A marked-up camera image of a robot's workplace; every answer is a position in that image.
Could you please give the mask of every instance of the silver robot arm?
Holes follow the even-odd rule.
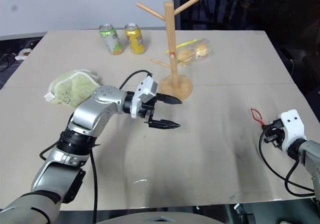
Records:
[[[97,88],[70,117],[66,129],[36,174],[31,192],[14,200],[0,212],[1,224],[54,224],[62,203],[77,195],[86,174],[86,164],[97,137],[114,114],[127,113],[141,117],[152,128],[172,129],[180,125],[170,120],[153,120],[157,101],[167,104],[182,102],[169,95],[156,93],[157,83],[147,76],[136,92],[114,86]]]
[[[297,110],[281,113],[279,119],[262,128],[269,128],[264,142],[273,142],[275,147],[305,167],[312,178],[314,195],[320,201],[320,143],[307,140]]]

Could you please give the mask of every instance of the black cable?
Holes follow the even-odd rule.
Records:
[[[71,120],[71,118],[74,116],[74,112],[71,114],[71,116],[69,117],[69,120],[68,120],[68,124]],[[59,141],[56,141],[54,144],[52,144],[51,146],[47,147],[46,149],[44,149],[42,152],[40,152],[39,154],[39,157],[42,159],[42,160],[47,160],[47,158],[44,157],[44,154],[49,151],[50,149],[54,148],[55,145],[58,144]]]
[[[47,160],[47,158],[44,157],[44,154],[47,151],[49,151],[50,149],[54,148],[54,146],[57,145],[57,144],[58,144],[58,141],[56,143],[52,144],[51,146],[47,147],[46,149],[44,149],[42,152],[40,152],[39,157],[44,161]]]
[[[93,216],[92,216],[92,224],[97,223],[97,209],[98,209],[98,179],[97,179],[97,170],[94,159],[94,154],[92,150],[90,151],[90,160],[93,172],[93,185],[94,185],[94,204],[93,204]]]
[[[121,84],[121,86],[119,87],[119,89],[121,90],[121,89],[124,87],[124,85],[129,81],[129,79],[132,78],[135,74],[138,74],[138,73],[146,73],[147,76],[152,77],[152,73],[149,72],[149,71],[147,71],[147,70],[137,70],[137,71],[131,73],[131,74],[124,80],[124,82]]]
[[[4,55],[1,60],[0,60],[0,65],[5,64],[6,63],[6,67],[0,69],[0,73],[4,72],[5,70],[7,70],[9,67],[11,67],[11,65],[13,63],[15,63],[16,59],[15,59],[15,54],[14,53],[10,53],[10,54],[6,54]]]
[[[318,27],[316,29],[315,53],[319,55],[319,51],[320,51],[320,19],[318,21]]]
[[[277,173],[277,172],[269,165],[269,163],[268,163],[267,160],[265,159],[265,156],[264,156],[264,154],[263,154],[263,152],[262,152],[262,141],[263,141],[264,135],[265,135],[266,132],[269,131],[271,128],[272,128],[271,126],[268,126],[268,127],[266,127],[266,128],[263,130],[263,132],[261,133],[261,136],[260,136],[260,138],[259,138],[259,146],[258,146],[258,148],[259,148],[259,153],[260,153],[260,156],[261,156],[264,164],[270,169],[270,171],[271,171],[273,174],[275,174],[278,178],[280,178],[280,179],[282,179],[282,180],[285,181],[286,179],[285,179],[282,175],[280,175],[279,173]],[[301,189],[304,189],[304,190],[306,190],[306,191],[314,192],[313,189],[308,188],[308,187],[305,187],[305,186],[303,186],[303,185],[299,185],[299,184],[294,183],[294,182],[289,181],[289,180],[288,180],[287,182],[288,182],[289,184],[291,184],[291,185],[294,185],[294,186],[296,186],[296,187],[298,187],[298,188],[301,188]]]
[[[295,171],[295,169],[297,168],[298,164],[299,164],[299,158],[297,158],[295,160],[295,163],[293,164],[293,166],[291,167],[290,171],[286,175],[285,180],[284,180],[284,187],[287,190],[287,192],[290,193],[293,196],[300,197],[300,198],[313,197],[315,195],[314,192],[313,193],[306,193],[306,194],[299,194],[299,193],[292,192],[289,189],[289,186],[288,186],[289,178],[292,175],[292,173]]]

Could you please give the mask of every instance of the soda can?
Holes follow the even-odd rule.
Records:
[[[118,55],[124,51],[117,31],[111,24],[103,24],[99,26],[99,32],[111,54]]]
[[[140,28],[135,23],[129,23],[124,27],[124,33],[128,39],[131,51],[134,54],[142,54],[145,52],[144,39]]]

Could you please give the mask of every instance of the beige table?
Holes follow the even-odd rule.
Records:
[[[110,55],[98,31],[49,32],[0,91],[0,208],[30,191],[43,161],[40,151],[54,143],[72,109],[45,102],[43,95],[60,74],[90,69],[102,84],[119,86],[133,71],[148,69],[159,82],[170,71],[150,61],[168,62],[165,31],[144,31],[148,49],[134,55],[129,47]],[[213,55],[179,67],[193,83],[182,105],[158,103],[155,118],[173,120],[173,130],[148,128],[142,119],[116,115],[94,148],[98,172],[98,208],[127,209],[289,200],[283,181],[263,164],[257,142],[260,126],[250,108],[266,122],[281,112],[297,109],[306,136],[320,141],[320,124],[293,83],[263,31],[177,31],[177,43],[206,37]],[[144,75],[124,88],[134,90]],[[285,175],[293,162],[281,151],[264,145],[271,165]],[[93,208],[90,163],[73,202],[63,210]],[[299,166],[292,180],[312,187]]]

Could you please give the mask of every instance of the red wire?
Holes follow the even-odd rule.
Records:
[[[251,108],[251,114],[252,114],[252,118],[253,118],[255,121],[257,121],[258,123],[260,123],[261,126],[264,126],[264,125],[265,125],[265,123],[264,123],[264,121],[263,121],[263,118],[262,118],[262,115],[261,115],[261,113],[260,113],[257,109]]]

